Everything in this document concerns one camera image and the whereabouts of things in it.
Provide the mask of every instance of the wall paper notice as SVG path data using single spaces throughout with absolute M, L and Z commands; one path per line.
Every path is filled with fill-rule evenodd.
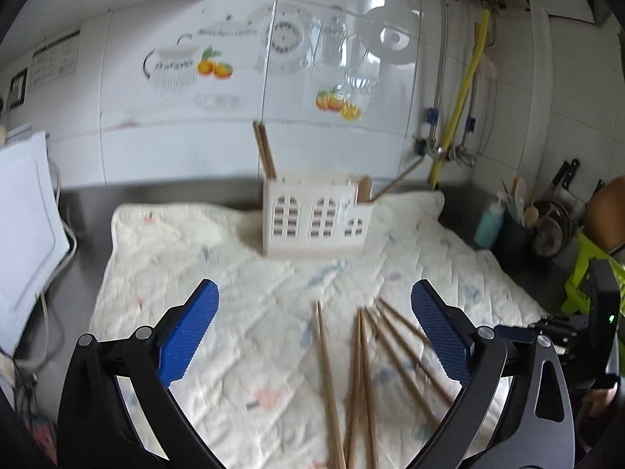
M 80 30 L 54 40 L 35 51 L 28 72 L 28 90 L 74 73 L 78 56 Z

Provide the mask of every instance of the yellow gas hose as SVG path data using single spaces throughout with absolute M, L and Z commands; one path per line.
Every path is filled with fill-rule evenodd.
M 479 36 L 477 37 L 477 43 L 473 52 L 473 58 L 471 59 L 469 68 L 464 75 L 464 79 L 462 80 L 462 86 L 460 87 L 460 93 L 458 94 L 458 98 L 455 102 L 454 112 L 451 115 L 451 120 L 449 120 L 447 130 L 445 131 L 445 134 L 443 135 L 443 141 L 441 142 L 441 146 L 445 151 L 447 151 L 454 142 L 455 128 L 458 126 L 458 120 L 460 119 L 460 114 L 463 111 L 464 100 L 467 96 L 467 93 L 469 93 L 471 81 L 473 80 L 473 76 L 475 75 L 479 61 L 482 58 L 482 54 L 484 53 L 484 46 L 486 45 L 486 34 L 488 32 L 489 15 L 490 13 L 488 12 L 488 10 L 482 9 L 482 16 L 479 22 Z M 432 164 L 429 182 L 430 185 L 432 185 L 433 189 L 436 188 L 436 185 L 438 184 L 438 176 L 441 172 L 442 165 L 442 160 L 436 160 Z

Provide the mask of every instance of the orange fruit decal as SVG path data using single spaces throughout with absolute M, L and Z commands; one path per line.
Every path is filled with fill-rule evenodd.
M 343 107 L 341 108 L 341 116 L 346 120 L 358 120 L 360 118 L 362 110 L 355 104 L 350 104 L 348 102 L 343 103 Z
M 202 60 L 198 64 L 199 75 L 211 75 L 215 70 L 215 62 L 210 60 Z
M 329 97 L 327 92 L 319 92 L 317 93 L 317 97 L 314 100 L 315 104 L 321 111 L 327 111 L 327 103 L 329 102 Z
M 214 74 L 217 79 L 228 79 L 233 71 L 234 69 L 229 64 L 217 64 Z
M 339 112 L 343 108 L 344 104 L 345 102 L 342 98 L 337 98 L 336 95 L 333 95 L 332 97 L 328 98 L 327 108 L 330 111 Z

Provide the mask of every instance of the power cord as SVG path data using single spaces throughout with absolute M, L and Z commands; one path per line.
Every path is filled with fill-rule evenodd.
M 486 151 L 486 147 L 488 146 L 488 142 L 491 140 L 491 134 L 493 133 L 493 126 L 495 124 L 495 109 L 496 109 L 496 104 L 497 104 L 497 85 L 498 85 L 498 80 L 494 79 L 491 81 L 491 83 L 494 84 L 494 88 L 495 88 L 495 95 L 494 95 L 494 99 L 495 102 L 493 103 L 493 115 L 491 117 L 491 124 L 490 124 L 490 128 L 488 130 L 488 134 L 486 136 L 486 141 L 484 143 L 484 147 L 482 148 L 482 139 L 484 137 L 484 133 L 482 133 L 482 136 L 480 136 L 479 139 L 479 143 L 477 145 L 477 156 L 481 157 L 484 152 Z M 490 102 L 491 99 L 491 88 L 489 87 L 488 89 L 488 95 L 486 97 L 486 111 L 488 111 L 488 103 Z
M 54 200 L 56 202 L 56 207 L 59 207 L 59 199 L 61 197 L 61 171 L 58 166 L 50 161 L 50 164 L 56 170 L 56 192 L 54 194 Z M 76 249 L 78 246 L 78 240 L 76 238 L 76 233 L 74 230 L 61 218 L 61 214 L 59 213 L 59 218 L 61 219 L 61 224 L 63 226 L 63 230 L 68 235 L 71 240 L 70 251 L 65 255 L 63 260 L 59 263 L 59 265 L 54 269 L 46 283 L 44 284 L 41 292 L 37 296 L 37 300 L 41 300 L 41 307 L 43 309 L 43 318 L 46 329 L 46 345 L 40 357 L 34 360 L 18 360 L 13 359 L 13 364 L 15 367 L 21 367 L 22 370 L 29 372 L 30 374 L 36 374 L 41 368 L 48 362 L 49 356 L 49 344 L 50 344 L 50 321 L 48 317 L 48 304 L 46 303 L 46 295 L 45 292 L 48 291 L 49 287 L 52 285 L 52 282 L 57 278 L 57 276 L 66 269 L 71 261 L 74 259 L 76 255 Z

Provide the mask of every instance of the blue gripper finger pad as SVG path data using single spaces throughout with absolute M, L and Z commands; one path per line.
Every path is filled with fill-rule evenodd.
M 444 301 L 425 279 L 412 287 L 410 301 L 445 373 L 465 386 L 471 377 L 471 348 L 453 326 Z
M 158 376 L 165 388 L 182 379 L 220 306 L 217 284 L 210 280 L 203 281 L 203 287 L 195 294 L 195 300 L 185 305 L 185 312 L 161 345 Z

